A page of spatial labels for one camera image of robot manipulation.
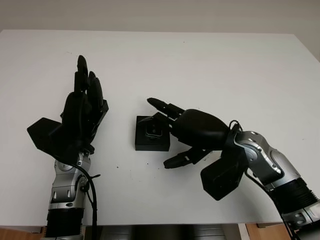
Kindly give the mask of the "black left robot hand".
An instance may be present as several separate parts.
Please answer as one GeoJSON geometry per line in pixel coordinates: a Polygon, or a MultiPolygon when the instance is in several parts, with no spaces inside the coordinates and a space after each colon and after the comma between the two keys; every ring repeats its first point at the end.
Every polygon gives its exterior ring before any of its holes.
{"type": "Polygon", "coordinates": [[[92,141],[108,110],[100,80],[88,70],[85,57],[79,55],[74,89],[67,96],[61,118],[62,125],[81,152],[94,153],[92,141]]]}

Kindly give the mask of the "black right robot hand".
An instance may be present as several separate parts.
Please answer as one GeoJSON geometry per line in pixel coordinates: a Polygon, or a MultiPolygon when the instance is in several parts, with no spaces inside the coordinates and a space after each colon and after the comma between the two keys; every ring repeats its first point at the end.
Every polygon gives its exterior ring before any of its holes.
{"type": "Polygon", "coordinates": [[[147,102],[158,112],[138,122],[155,124],[156,129],[177,138],[190,149],[163,162],[165,169],[195,165],[212,151],[220,151],[227,139],[230,128],[219,118],[197,110],[182,109],[172,103],[149,97],[147,102]]]}

